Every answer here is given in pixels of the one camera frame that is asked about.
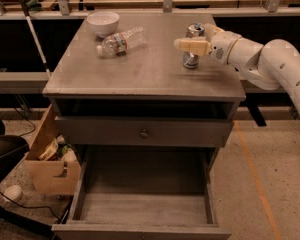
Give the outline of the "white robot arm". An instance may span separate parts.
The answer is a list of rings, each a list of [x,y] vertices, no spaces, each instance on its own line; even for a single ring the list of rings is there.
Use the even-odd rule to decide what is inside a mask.
[[[291,43],[275,39],[263,45],[207,23],[203,37],[176,39],[174,46],[233,66],[247,81],[263,90],[282,87],[300,116],[300,53]]]

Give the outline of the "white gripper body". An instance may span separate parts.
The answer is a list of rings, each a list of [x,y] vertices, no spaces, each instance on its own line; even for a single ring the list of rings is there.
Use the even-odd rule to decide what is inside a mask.
[[[230,51],[241,35],[231,31],[223,31],[215,34],[211,40],[211,57],[221,64],[226,64]]]

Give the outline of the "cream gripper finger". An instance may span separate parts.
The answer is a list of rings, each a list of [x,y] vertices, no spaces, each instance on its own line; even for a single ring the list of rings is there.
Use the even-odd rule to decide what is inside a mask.
[[[211,52],[211,43],[205,38],[181,38],[174,41],[176,49],[197,56],[207,56]]]
[[[217,27],[216,25],[210,24],[210,23],[206,23],[204,25],[205,31],[204,31],[204,36],[206,37],[206,40],[211,42],[212,38],[220,33],[223,32],[222,28]]]

